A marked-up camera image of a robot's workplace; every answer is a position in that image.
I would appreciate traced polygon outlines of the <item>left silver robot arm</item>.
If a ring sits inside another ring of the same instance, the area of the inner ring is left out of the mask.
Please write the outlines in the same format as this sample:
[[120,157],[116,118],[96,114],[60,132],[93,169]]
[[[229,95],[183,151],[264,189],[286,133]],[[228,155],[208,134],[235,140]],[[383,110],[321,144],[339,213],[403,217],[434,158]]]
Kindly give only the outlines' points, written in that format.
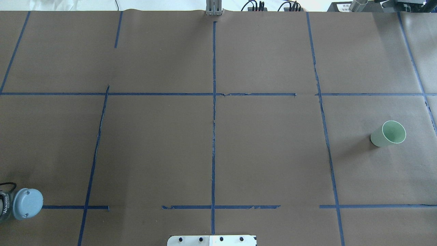
[[17,190],[15,182],[0,184],[0,222],[26,220],[36,216],[43,207],[43,195],[37,189],[22,188]]

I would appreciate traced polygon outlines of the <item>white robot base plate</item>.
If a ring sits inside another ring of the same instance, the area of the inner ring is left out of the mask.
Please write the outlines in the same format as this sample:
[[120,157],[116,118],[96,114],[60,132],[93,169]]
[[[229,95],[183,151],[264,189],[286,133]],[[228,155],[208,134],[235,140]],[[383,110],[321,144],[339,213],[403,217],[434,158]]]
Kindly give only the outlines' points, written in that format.
[[257,246],[254,235],[175,235],[168,246]]

